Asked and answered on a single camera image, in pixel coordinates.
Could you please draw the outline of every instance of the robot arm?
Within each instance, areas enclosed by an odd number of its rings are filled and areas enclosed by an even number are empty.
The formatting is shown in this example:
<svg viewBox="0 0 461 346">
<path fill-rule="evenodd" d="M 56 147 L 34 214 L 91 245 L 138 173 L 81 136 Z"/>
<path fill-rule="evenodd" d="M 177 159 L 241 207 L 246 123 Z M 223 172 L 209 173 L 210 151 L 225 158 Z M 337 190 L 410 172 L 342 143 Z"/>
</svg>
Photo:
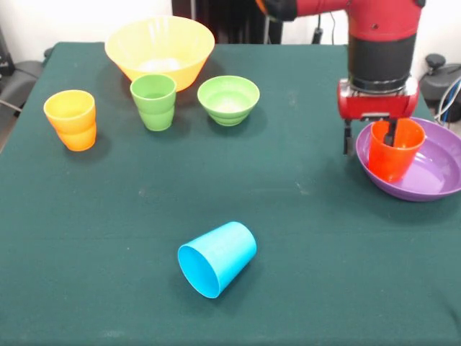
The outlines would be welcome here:
<svg viewBox="0 0 461 346">
<path fill-rule="evenodd" d="M 426 0 L 256 0 L 275 20 L 345 10 L 349 18 L 348 72 L 338 86 L 344 119 L 344 152 L 350 152 L 352 120 L 387 119 L 389 144 L 395 120 L 410 117 L 416 107 L 417 81 L 410 77 L 421 10 Z"/>
</svg>

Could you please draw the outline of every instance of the orange cup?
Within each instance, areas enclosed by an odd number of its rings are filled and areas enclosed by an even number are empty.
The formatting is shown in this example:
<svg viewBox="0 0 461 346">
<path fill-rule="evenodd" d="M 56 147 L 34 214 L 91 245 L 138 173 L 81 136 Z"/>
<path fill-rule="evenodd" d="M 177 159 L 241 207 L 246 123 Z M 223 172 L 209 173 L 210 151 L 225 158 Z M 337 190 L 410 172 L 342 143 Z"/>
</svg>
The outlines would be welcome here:
<svg viewBox="0 0 461 346">
<path fill-rule="evenodd" d="M 96 105 L 83 90 L 65 90 L 47 99 L 43 106 L 59 139 L 72 151 L 91 148 L 96 141 Z"/>
<path fill-rule="evenodd" d="M 381 120 L 372 125 L 368 168 L 386 182 L 397 182 L 410 168 L 426 134 L 412 119 L 400 119 L 397 122 L 394 146 L 388 146 L 384 144 L 388 131 L 387 121 Z"/>
</svg>

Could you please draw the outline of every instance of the bowl rim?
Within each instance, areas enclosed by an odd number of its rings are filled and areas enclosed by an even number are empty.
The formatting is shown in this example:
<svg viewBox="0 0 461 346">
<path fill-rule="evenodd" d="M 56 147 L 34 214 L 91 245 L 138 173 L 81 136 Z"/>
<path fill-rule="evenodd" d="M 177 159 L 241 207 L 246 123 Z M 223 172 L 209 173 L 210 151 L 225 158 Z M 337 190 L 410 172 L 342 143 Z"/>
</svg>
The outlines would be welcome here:
<svg viewBox="0 0 461 346">
<path fill-rule="evenodd" d="M 411 117 L 412 120 L 415 120 L 417 123 L 419 123 L 419 125 L 421 125 L 421 123 L 426 123 L 427 125 L 437 125 L 437 126 L 440 126 L 439 124 L 435 123 L 434 121 L 430 121 L 430 120 L 427 120 L 427 119 L 423 119 L 423 118 L 420 118 L 420 117 Z M 362 137 L 362 136 L 366 136 L 367 133 L 370 132 L 369 136 L 371 136 L 371 126 L 373 124 L 370 123 L 368 124 L 367 126 L 365 126 L 360 132 L 359 132 L 359 135 L 357 136 L 357 139 L 355 141 L 355 147 L 356 147 L 356 152 L 357 152 L 357 144 L 359 142 L 359 139 Z M 454 136 L 457 136 L 456 134 L 454 134 L 453 132 L 449 131 L 449 133 L 451 133 L 452 135 Z M 390 189 L 393 189 L 395 191 L 402 191 L 402 192 L 407 192 L 407 190 L 404 190 L 402 189 L 401 187 L 398 187 L 398 186 L 395 186 L 392 182 L 386 182 L 385 180 L 379 178 L 375 173 L 373 173 L 372 171 L 370 171 L 370 169 L 367 167 L 367 165 L 365 164 L 365 162 L 362 160 L 362 157 L 357 153 L 357 158 L 359 159 L 359 162 L 360 162 L 360 165 L 362 166 L 362 168 L 366 171 L 366 173 L 368 173 L 368 175 L 370 175 L 371 177 L 373 177 L 374 179 L 378 180 L 381 184 L 384 184 L 386 186 L 388 186 Z M 434 194 L 434 193 L 427 193 L 427 192 L 412 192 L 413 195 L 418 195 L 418 196 L 421 196 L 421 197 L 433 197 L 433 196 L 438 196 L 438 197 L 445 197 L 445 196 L 448 196 L 448 195 L 453 195 L 457 192 L 461 191 L 461 185 L 459 185 L 457 188 L 455 189 L 451 189 L 449 191 L 445 191 L 445 192 L 441 192 L 441 193 L 437 193 L 437 194 Z"/>
<path fill-rule="evenodd" d="M 235 112 L 223 112 L 223 113 L 226 113 L 226 114 L 233 114 L 233 113 L 239 113 L 239 112 L 245 112 L 247 110 L 250 110 L 252 107 L 254 107 L 259 99 L 261 98 L 261 92 L 259 91 L 259 88 L 258 86 L 256 85 L 256 83 L 254 83 L 252 80 L 248 79 L 248 78 L 245 78 L 245 77 L 242 77 L 242 76 L 233 76 L 233 75 L 223 75 L 223 76 L 216 76 L 216 77 L 212 77 L 210 79 L 207 79 L 206 81 L 204 81 L 200 86 L 199 86 L 199 89 L 197 90 L 197 98 L 200 102 L 200 104 L 209 109 L 209 110 L 214 110 L 213 108 L 209 107 L 207 105 L 207 103 L 205 102 L 205 100 L 203 99 L 203 97 L 200 96 L 200 93 L 201 91 L 203 90 L 203 88 L 205 87 L 205 85 L 208 83 L 208 82 L 211 82 L 211 81 L 214 81 L 216 79 L 240 79 L 240 80 L 243 80 L 247 83 L 249 83 L 250 85 L 252 85 L 252 87 L 256 90 L 257 92 L 257 96 L 256 96 L 256 99 L 254 100 L 254 102 L 251 103 L 250 106 L 248 106 L 247 108 L 243 108 L 242 110 L 239 110 L 239 111 L 235 111 Z"/>
<path fill-rule="evenodd" d="M 112 60 L 116 65 L 118 65 L 120 68 L 126 68 L 128 70 L 133 70 L 133 71 L 139 71 L 139 72 L 142 72 L 142 73 L 151 73 L 151 74 L 160 74 L 160 73 L 165 73 L 165 71 L 147 71 L 147 70 L 143 70 L 143 69 L 139 69 L 139 68 L 136 68 L 136 67 L 131 67 L 131 66 L 127 66 L 123 63 L 118 63 L 116 61 L 116 59 L 114 59 L 113 56 L 111 56 L 111 54 L 109 54 L 109 51 L 108 51 L 108 48 L 107 46 L 109 45 L 109 41 L 116 35 L 118 34 L 119 32 L 121 32 L 122 30 L 124 30 L 125 28 L 131 26 L 131 25 L 135 25 L 135 24 L 138 24 L 138 23 L 142 23 L 142 22 L 151 22 L 153 20 L 158 20 L 158 19 L 172 19 L 172 20 L 182 20 L 184 22 L 194 22 L 196 25 L 200 26 L 200 27 L 203 27 L 205 28 L 205 32 L 208 34 L 207 36 L 209 38 L 211 38 L 212 40 L 210 41 L 212 44 L 210 45 L 210 49 L 209 51 L 207 52 L 206 56 L 205 57 L 202 57 L 202 58 L 199 58 L 199 59 L 196 59 L 194 60 L 193 62 L 191 63 L 188 63 L 186 65 L 183 65 L 181 68 L 176 68 L 174 70 L 169 70 L 169 72 L 172 72 L 172 71 L 179 71 L 179 70 L 183 70 L 185 68 L 189 68 L 190 66 L 193 66 L 193 65 L 197 65 L 200 61 L 203 61 L 204 59 L 206 59 L 208 56 L 210 56 L 211 52 L 213 52 L 213 49 L 215 49 L 215 45 L 216 45 L 216 40 L 215 40 L 215 36 L 213 35 L 213 33 L 211 32 L 210 29 L 208 29 L 206 26 L 204 26 L 202 23 L 200 22 L 197 22 L 193 19 L 190 19 L 190 18 L 186 18 L 186 17 L 180 17 L 180 16 L 172 16 L 172 15 L 169 15 L 169 14 L 160 14 L 160 15 L 156 15 L 156 16 L 150 16 L 148 18 L 145 18 L 145 19 L 139 19 L 139 20 L 135 20 L 133 22 L 128 22 L 126 23 L 125 25 L 119 27 L 118 29 L 116 29 L 114 32 L 111 32 L 110 34 L 108 34 L 108 36 L 106 37 L 106 39 L 104 40 L 104 51 L 106 53 L 106 55 L 109 57 L 110 60 Z"/>
</svg>

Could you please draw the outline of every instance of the purple bowl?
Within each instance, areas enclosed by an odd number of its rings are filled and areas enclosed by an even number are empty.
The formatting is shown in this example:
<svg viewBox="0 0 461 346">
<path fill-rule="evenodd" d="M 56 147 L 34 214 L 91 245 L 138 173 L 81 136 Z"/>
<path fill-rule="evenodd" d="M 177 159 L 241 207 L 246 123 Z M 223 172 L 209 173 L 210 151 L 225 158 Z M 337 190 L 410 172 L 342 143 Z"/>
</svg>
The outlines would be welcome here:
<svg viewBox="0 0 461 346">
<path fill-rule="evenodd" d="M 368 177 L 383 191 L 402 200 L 426 202 L 461 190 L 461 138 L 432 121 L 412 118 L 424 128 L 426 140 L 398 182 L 386 182 L 368 169 L 372 124 L 360 132 L 357 156 Z"/>
</svg>

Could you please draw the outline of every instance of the cyan plastic cup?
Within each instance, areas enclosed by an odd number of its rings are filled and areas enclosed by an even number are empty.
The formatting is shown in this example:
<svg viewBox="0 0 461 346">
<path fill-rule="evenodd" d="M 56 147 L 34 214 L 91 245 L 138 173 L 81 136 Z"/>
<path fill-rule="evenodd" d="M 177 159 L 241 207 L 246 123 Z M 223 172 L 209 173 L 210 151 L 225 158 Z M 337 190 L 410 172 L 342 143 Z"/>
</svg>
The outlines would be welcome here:
<svg viewBox="0 0 461 346">
<path fill-rule="evenodd" d="M 178 260 L 193 288 L 217 298 L 255 254 L 253 234 L 233 221 L 182 245 Z"/>
</svg>

